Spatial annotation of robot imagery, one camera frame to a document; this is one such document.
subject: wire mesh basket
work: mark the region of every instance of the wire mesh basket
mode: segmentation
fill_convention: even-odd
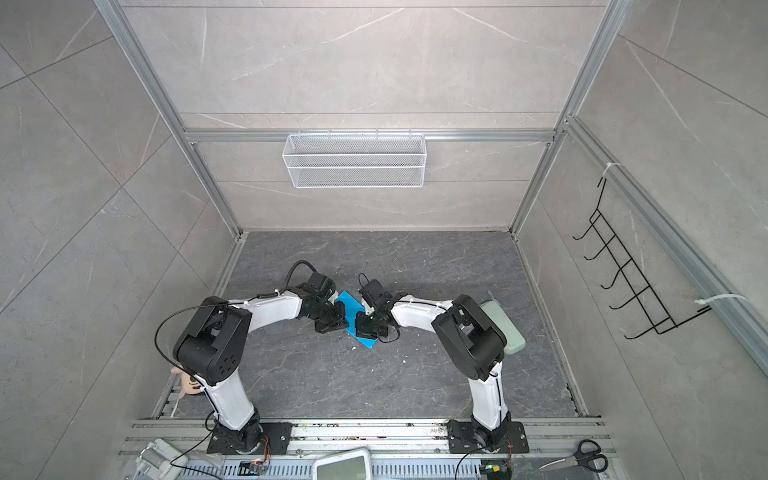
[[[424,135],[293,134],[283,160],[296,188],[421,187]]]

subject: white zip tie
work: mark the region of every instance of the white zip tie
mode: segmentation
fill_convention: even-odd
[[[621,164],[614,164],[614,163],[611,163],[611,162],[606,163],[605,164],[605,170],[603,170],[602,177],[605,177],[605,174],[608,173],[608,169],[613,167],[614,165],[621,165]]]
[[[744,295],[737,295],[735,293],[721,293],[720,295],[711,296],[710,298],[700,298],[698,300],[694,300],[694,302],[698,303],[699,305],[707,305],[709,302],[713,302],[714,300],[719,300],[721,298],[738,298],[746,300]]]

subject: gray tile wall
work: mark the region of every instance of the gray tile wall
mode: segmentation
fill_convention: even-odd
[[[650,324],[589,226],[601,171],[566,141],[525,222],[520,244],[589,413],[602,415],[631,478],[759,478],[765,471],[762,414],[768,379],[717,316],[706,313],[664,335],[629,340]],[[601,211],[678,321],[698,292],[609,186]],[[608,230],[600,223],[606,237]],[[620,250],[614,241],[612,251]],[[636,270],[633,285],[641,284]],[[643,296],[656,320],[659,306]]]
[[[185,119],[553,127],[604,10],[599,1],[261,3],[125,7]]]
[[[635,2],[580,113],[768,319],[768,3]]]
[[[169,137],[90,0],[3,2],[0,478],[104,478],[157,401],[232,243]]]
[[[424,187],[402,189],[296,189],[279,143],[200,150],[249,230],[506,230],[544,145],[430,142]]]
[[[765,2],[638,0],[580,112],[763,318],[767,19]],[[610,290],[598,287],[610,283],[615,268],[605,253],[584,259],[600,248],[594,233],[573,240],[588,226],[599,177],[567,143],[521,236],[590,413],[607,418],[633,477],[764,476],[768,380],[713,313],[662,336],[624,338],[647,328],[647,320],[636,303],[608,309],[631,293],[621,279]],[[672,316],[692,315],[699,294],[611,188],[602,206]],[[558,239],[547,246],[553,230]],[[658,305],[644,302],[658,313]],[[618,394],[632,399],[615,402]]]
[[[601,0],[128,0],[190,128],[552,128]],[[506,230],[542,144],[429,145],[420,189],[293,188],[278,144],[202,144],[247,230]]]

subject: dark gray floor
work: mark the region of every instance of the dark gray floor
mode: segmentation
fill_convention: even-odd
[[[467,293],[480,303],[490,290],[527,343],[504,361],[512,416],[576,416],[508,233],[250,233],[225,297],[277,288],[298,259],[358,300],[360,271],[426,299]],[[292,284],[308,277],[300,266]],[[472,410],[467,379],[437,337],[412,328],[367,349],[344,331],[317,334],[306,319],[274,323],[249,335],[240,377],[263,418],[467,417]],[[202,419],[210,410],[205,396],[185,396],[175,416]]]

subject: black metal hook rack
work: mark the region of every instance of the black metal hook rack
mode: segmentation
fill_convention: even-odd
[[[646,333],[650,332],[651,330],[654,330],[658,335],[662,335],[666,332],[669,332],[672,329],[676,329],[678,326],[681,326],[687,322],[690,322],[692,319],[695,319],[696,317],[705,314],[706,312],[709,312],[712,310],[710,306],[704,306],[696,311],[695,314],[692,316],[686,318],[685,320],[681,322],[677,322],[674,318],[672,318],[672,315],[667,310],[664,303],[661,301],[661,298],[656,294],[656,290],[651,286],[650,282],[648,281],[648,278],[646,278],[645,273],[643,273],[643,270],[640,268],[639,265],[637,265],[637,262],[634,261],[634,258],[629,253],[629,250],[624,246],[624,242],[621,241],[621,238],[616,234],[616,231],[611,226],[610,223],[608,223],[607,218],[603,215],[603,213],[600,211],[600,202],[603,200],[603,192],[605,192],[605,178],[601,178],[598,182],[598,188],[600,188],[600,197],[598,198],[598,205],[594,208],[594,212],[592,212],[592,215],[589,216],[589,228],[580,236],[580,237],[573,237],[574,240],[581,240],[584,238],[587,233],[589,233],[590,230],[594,230],[594,232],[600,237],[600,241],[603,243],[603,247],[595,254],[592,258],[587,258],[584,256],[585,260],[594,260],[598,258],[598,256],[603,253],[603,250],[607,250],[608,253],[611,255],[611,259],[613,259],[614,263],[616,263],[616,267],[618,270],[616,271],[616,274],[614,275],[613,281],[611,281],[611,285],[605,286],[600,285],[605,290],[609,290],[613,285],[616,284],[616,279],[621,275],[624,278],[624,281],[627,282],[627,285],[629,286],[632,297],[627,300],[626,302],[622,303],[620,306],[612,306],[609,305],[608,307],[612,310],[619,310],[620,308],[625,307],[628,305],[632,300],[637,300],[637,303],[640,304],[640,308],[643,310],[643,313],[645,314],[646,318],[648,319],[648,322],[650,322],[650,327],[643,330],[642,332],[638,333],[635,336],[626,336],[624,335],[625,339],[628,340],[634,340],[637,338],[640,338],[641,336],[645,335]],[[609,229],[611,232],[611,236],[605,240],[605,237],[602,233],[598,230],[598,228],[595,226],[598,220],[603,220],[605,223],[605,226]],[[626,257],[629,259],[626,262],[619,263],[617,260],[617,255],[614,254],[614,251],[611,250],[610,244],[611,242],[618,243],[618,245],[621,247],[621,249],[624,250],[624,253]],[[640,288],[639,290],[636,290],[635,286],[632,285],[632,282],[629,281],[629,278],[627,277],[627,274],[625,272],[625,269],[629,268],[630,266],[633,266],[634,269],[642,276],[644,281],[644,286]],[[643,301],[641,300],[640,295],[646,292],[650,292],[648,294],[653,295],[658,302],[658,304],[661,306],[661,309],[664,311],[664,318],[658,322],[654,322],[654,320],[651,318],[646,306],[643,304]]]

